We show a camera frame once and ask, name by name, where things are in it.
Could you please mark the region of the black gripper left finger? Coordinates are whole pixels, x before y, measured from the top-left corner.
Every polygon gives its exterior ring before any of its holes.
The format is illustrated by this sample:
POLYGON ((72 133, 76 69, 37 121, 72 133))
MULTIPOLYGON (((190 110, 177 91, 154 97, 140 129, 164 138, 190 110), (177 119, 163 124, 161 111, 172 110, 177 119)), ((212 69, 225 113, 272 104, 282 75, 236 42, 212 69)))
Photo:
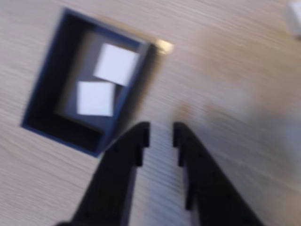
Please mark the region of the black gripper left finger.
POLYGON ((151 124, 134 125, 112 143, 98 165, 72 219, 60 226, 127 226, 137 168, 150 145, 151 124))

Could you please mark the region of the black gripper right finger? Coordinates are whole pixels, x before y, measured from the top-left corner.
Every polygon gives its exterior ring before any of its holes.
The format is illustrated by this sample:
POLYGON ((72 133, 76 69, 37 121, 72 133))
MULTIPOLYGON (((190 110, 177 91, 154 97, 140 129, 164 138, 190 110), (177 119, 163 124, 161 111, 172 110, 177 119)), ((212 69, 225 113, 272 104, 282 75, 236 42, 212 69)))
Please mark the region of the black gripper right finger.
POLYGON ((173 146, 183 168, 185 209, 193 226, 261 226, 248 206, 194 132, 173 124, 173 146))

